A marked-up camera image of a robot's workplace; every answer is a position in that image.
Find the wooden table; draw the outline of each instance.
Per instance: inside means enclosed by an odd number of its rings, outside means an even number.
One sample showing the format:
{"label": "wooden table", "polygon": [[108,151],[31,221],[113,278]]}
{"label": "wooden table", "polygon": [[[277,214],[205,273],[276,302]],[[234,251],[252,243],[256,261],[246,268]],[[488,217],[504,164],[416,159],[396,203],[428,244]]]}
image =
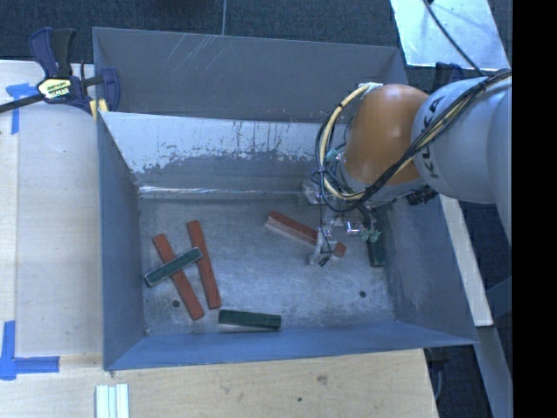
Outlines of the wooden table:
{"label": "wooden table", "polygon": [[[34,84],[41,77],[42,70],[35,63],[0,61],[0,103],[11,100],[4,91],[6,85]],[[58,107],[39,103],[22,111],[22,128],[25,128],[23,122],[32,122],[45,110],[54,111]],[[17,313],[21,315],[16,305],[25,308],[25,302],[17,296],[26,295],[24,289],[16,287],[16,280],[21,283],[17,277],[19,138],[10,134],[10,128],[11,113],[0,115],[0,326],[4,321],[14,320]],[[47,151],[37,150],[39,158],[41,153]],[[51,274],[41,283],[51,283],[60,293],[78,290],[79,287],[67,286],[66,280],[62,274]],[[49,291],[46,286],[41,289]],[[44,311],[55,307],[52,299],[46,299],[32,300],[33,307]],[[64,322],[64,313],[60,320]],[[438,416],[420,349],[116,373],[105,372],[101,360],[102,355],[97,351],[62,354],[59,373],[20,374],[15,381],[0,381],[0,416],[90,417],[94,415],[95,387],[118,383],[129,385],[133,418]]]}

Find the blue tape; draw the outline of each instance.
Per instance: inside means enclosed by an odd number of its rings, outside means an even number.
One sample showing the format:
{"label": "blue tape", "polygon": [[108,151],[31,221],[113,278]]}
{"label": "blue tape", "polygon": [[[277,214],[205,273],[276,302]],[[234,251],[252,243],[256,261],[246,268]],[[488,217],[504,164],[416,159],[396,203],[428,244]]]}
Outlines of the blue tape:
{"label": "blue tape", "polygon": [[16,358],[16,322],[4,322],[2,354],[0,355],[0,380],[13,381],[18,374],[57,373],[60,356]]}
{"label": "blue tape", "polygon": [[[38,94],[37,88],[29,84],[10,85],[6,87],[6,91],[14,98],[26,98]],[[19,109],[16,108],[11,114],[11,134],[15,135],[19,131]]]}

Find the wooden block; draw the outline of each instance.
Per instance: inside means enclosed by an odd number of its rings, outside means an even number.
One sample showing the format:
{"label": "wooden block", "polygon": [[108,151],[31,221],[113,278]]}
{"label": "wooden block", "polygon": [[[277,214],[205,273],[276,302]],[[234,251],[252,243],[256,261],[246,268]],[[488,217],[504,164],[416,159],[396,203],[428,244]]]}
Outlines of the wooden block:
{"label": "wooden block", "polygon": [[[283,213],[271,211],[265,225],[276,231],[286,233],[294,239],[300,239],[312,246],[317,245],[318,231],[311,229],[309,226],[303,225],[295,219],[287,217]],[[332,250],[332,255],[335,257],[343,257],[345,252],[346,245],[338,241]]]}
{"label": "wooden block", "polygon": [[[161,233],[153,238],[153,244],[157,248],[158,256],[163,263],[168,263],[176,257],[172,251],[171,245],[166,236]],[[190,281],[185,276],[184,271],[179,271],[171,276],[174,286],[178,290],[178,294],[184,303],[185,309],[188,311],[192,320],[201,319],[205,313],[203,307],[199,303],[198,296],[195,295]]]}
{"label": "wooden block", "polygon": [[215,274],[212,271],[211,259],[209,258],[209,252],[207,251],[207,245],[205,244],[205,237],[203,236],[201,224],[199,221],[193,220],[187,224],[187,228],[188,234],[190,235],[191,245],[198,247],[203,254],[203,257],[198,260],[198,270],[199,277],[201,278],[201,284],[203,285],[203,289],[205,291],[207,305],[211,310],[220,308],[222,306],[222,301],[220,299],[220,293],[218,292]]}

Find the green block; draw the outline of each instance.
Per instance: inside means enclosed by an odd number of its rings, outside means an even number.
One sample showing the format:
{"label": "green block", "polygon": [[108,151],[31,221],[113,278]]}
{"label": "green block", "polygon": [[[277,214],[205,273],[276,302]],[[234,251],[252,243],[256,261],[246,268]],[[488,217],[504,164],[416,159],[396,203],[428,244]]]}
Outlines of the green block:
{"label": "green block", "polygon": [[281,316],[277,314],[249,313],[247,311],[234,310],[220,310],[218,312],[219,324],[278,330],[280,328],[281,321]]}
{"label": "green block", "polygon": [[191,265],[192,263],[195,263],[202,257],[203,254],[201,253],[201,251],[199,251],[199,248],[194,247],[187,253],[183,253],[179,255],[177,256],[176,259],[171,260],[168,263],[165,263],[164,265],[155,269],[154,271],[151,271],[150,273],[147,273],[145,275],[145,281],[147,282],[147,285],[152,287],[160,280],[164,279],[165,277],[169,277],[174,273],[177,273],[184,266]]}

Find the blue clamp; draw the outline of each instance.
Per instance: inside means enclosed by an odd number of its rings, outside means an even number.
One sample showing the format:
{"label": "blue clamp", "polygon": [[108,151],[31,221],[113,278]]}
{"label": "blue clamp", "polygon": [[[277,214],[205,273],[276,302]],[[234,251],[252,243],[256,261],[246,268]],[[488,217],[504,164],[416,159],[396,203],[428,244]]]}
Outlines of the blue clamp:
{"label": "blue clamp", "polygon": [[109,110],[117,109],[120,100],[120,84],[114,68],[103,68],[100,76],[85,79],[84,67],[81,79],[73,76],[70,64],[70,47],[76,32],[71,29],[53,30],[46,27],[35,32],[29,40],[31,54],[44,70],[45,79],[37,85],[48,104],[66,104],[91,114],[91,97],[87,87],[104,84],[104,99]]}

